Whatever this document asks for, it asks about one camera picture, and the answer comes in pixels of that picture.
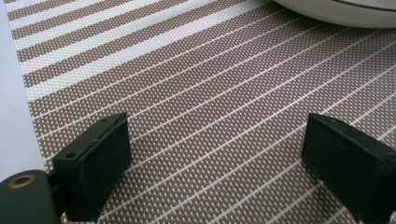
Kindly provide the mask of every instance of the white bowl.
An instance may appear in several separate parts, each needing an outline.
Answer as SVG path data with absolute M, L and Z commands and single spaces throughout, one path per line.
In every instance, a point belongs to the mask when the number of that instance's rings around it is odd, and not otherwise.
M 275 0 L 305 16 L 364 28 L 396 28 L 396 0 Z

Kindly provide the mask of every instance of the brown and white stripes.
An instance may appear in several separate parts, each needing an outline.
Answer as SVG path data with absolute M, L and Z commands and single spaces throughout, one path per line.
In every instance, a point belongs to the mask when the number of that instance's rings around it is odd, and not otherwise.
M 351 223 L 300 160 L 308 113 L 396 147 L 394 29 L 268 0 L 5 3 L 48 170 L 129 115 L 133 162 L 100 223 Z

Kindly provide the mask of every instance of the woven mat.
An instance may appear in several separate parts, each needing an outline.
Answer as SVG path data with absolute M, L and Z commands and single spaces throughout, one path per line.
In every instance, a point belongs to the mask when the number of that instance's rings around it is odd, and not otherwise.
M 308 113 L 396 147 L 395 29 L 266 0 L 5 2 L 48 170 L 128 113 L 134 158 L 100 223 L 351 223 L 301 162 Z

